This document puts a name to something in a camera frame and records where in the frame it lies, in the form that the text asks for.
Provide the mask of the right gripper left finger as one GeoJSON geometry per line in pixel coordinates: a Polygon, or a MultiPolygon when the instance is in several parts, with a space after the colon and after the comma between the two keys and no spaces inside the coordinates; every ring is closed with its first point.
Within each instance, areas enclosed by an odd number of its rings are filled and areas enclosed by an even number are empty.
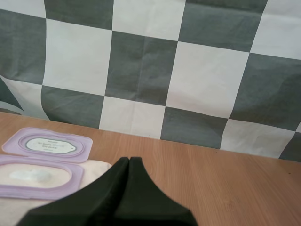
{"type": "Polygon", "coordinates": [[[29,210],[18,226],[104,226],[123,195],[129,159],[120,158],[97,180],[55,202],[29,210]]]}

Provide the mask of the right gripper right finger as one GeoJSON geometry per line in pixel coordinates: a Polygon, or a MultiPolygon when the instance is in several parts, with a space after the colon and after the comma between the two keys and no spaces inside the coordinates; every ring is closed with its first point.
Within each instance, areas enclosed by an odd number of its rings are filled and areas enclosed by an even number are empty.
{"type": "Polygon", "coordinates": [[[163,193],[148,175],[142,158],[129,161],[128,177],[114,213],[115,226],[196,226],[192,212],[163,193]]]}

